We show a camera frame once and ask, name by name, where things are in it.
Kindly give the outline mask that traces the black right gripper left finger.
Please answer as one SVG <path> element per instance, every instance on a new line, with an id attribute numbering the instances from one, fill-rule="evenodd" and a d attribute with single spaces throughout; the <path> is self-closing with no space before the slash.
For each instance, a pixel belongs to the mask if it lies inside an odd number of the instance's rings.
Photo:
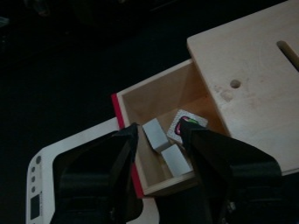
<path id="1" fill-rule="evenodd" d="M 50 224 L 126 224 L 137 138 L 133 123 L 54 158 Z"/>

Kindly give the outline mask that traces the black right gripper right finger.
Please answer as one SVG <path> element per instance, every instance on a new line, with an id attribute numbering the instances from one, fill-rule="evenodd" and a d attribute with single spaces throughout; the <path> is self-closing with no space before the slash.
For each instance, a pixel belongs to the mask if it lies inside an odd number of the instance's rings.
<path id="1" fill-rule="evenodd" d="M 178 121 L 206 224 L 282 224 L 281 172 L 252 145 Z"/>

